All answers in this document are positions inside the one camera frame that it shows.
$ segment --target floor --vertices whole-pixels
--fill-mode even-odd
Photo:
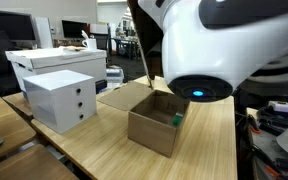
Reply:
[[[130,60],[127,56],[112,55],[109,57],[108,64],[119,66],[123,69],[124,83],[145,75],[143,62],[140,58]]]

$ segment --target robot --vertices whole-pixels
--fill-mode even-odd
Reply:
[[[288,1],[138,0],[163,31],[164,78],[196,102],[288,93]]]

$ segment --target computer monitor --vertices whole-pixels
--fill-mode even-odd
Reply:
[[[83,38],[82,30],[87,33],[87,23],[62,20],[64,37]]]
[[[36,41],[30,14],[0,11],[0,31],[11,41]]]

